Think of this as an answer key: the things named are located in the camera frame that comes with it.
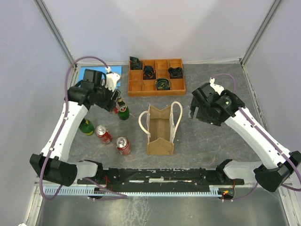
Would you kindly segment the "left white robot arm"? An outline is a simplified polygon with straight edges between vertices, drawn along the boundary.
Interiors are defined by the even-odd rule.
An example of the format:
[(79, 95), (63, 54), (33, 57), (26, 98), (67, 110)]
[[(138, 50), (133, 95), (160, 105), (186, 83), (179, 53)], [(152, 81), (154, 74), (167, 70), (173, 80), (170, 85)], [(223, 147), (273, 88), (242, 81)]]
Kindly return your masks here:
[(120, 78), (114, 72), (86, 69), (83, 79), (67, 90), (67, 100), (54, 132), (40, 154), (30, 157), (30, 164), (40, 179), (62, 186), (70, 186), (85, 177), (95, 184), (103, 181), (104, 172), (99, 163), (69, 163), (68, 157), (75, 134), (90, 107), (96, 105), (108, 112), (116, 107)]

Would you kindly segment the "canvas tote bag cat print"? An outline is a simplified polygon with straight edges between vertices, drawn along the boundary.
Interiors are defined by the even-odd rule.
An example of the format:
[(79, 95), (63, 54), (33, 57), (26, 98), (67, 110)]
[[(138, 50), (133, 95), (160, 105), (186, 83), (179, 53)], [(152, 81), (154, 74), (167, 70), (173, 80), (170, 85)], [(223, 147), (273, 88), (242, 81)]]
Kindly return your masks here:
[[(180, 108), (177, 122), (174, 122), (174, 106)], [(138, 118), (141, 130), (147, 135), (148, 155), (173, 155), (174, 138), (183, 115), (180, 102), (174, 101), (171, 105), (160, 110), (150, 105), (147, 111)]]

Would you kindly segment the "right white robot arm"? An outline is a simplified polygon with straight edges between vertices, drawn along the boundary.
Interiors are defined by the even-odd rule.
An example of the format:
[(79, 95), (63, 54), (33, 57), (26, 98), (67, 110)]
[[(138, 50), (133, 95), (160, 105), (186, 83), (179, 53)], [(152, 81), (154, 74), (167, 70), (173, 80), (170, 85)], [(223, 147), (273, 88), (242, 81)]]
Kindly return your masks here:
[(190, 117), (215, 126), (225, 123), (237, 132), (260, 158), (258, 162), (230, 160), (216, 172), (216, 180), (227, 184), (232, 179), (256, 182), (269, 192), (276, 191), (295, 173), (301, 153), (291, 152), (252, 116), (245, 103), (233, 92), (214, 83), (203, 84), (192, 92)]

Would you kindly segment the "red cola can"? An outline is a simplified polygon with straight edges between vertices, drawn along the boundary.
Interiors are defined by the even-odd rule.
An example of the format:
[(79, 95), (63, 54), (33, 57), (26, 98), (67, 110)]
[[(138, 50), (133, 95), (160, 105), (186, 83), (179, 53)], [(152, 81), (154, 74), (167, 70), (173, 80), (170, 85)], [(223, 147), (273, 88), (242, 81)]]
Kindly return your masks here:
[(116, 103), (116, 106), (113, 108), (112, 112), (114, 114), (118, 114), (120, 111), (120, 105), (118, 103)]
[(101, 140), (103, 144), (108, 144), (112, 141), (112, 136), (109, 133), (109, 130), (106, 126), (104, 125), (99, 125), (95, 129), (95, 134), (96, 136)]
[(129, 155), (130, 154), (130, 143), (125, 137), (118, 137), (116, 140), (116, 148), (120, 152), (121, 155)]

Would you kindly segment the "green glass bottle red label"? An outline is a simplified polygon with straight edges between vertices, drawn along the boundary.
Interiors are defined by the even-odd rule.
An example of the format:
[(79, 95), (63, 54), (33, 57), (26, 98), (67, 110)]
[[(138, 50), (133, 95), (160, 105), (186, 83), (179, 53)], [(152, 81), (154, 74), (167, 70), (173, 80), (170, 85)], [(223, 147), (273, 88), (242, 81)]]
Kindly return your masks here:
[(128, 106), (126, 105), (122, 97), (118, 97), (117, 104), (119, 108), (118, 117), (121, 120), (127, 120), (129, 118), (130, 112)]

